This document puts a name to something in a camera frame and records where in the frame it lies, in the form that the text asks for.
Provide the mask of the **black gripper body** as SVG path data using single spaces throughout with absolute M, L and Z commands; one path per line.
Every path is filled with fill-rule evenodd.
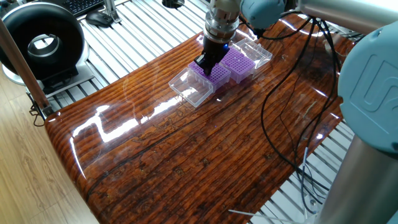
M 214 42 L 205 37 L 203 39 L 204 60 L 206 62 L 220 62 L 229 51 L 229 43 Z

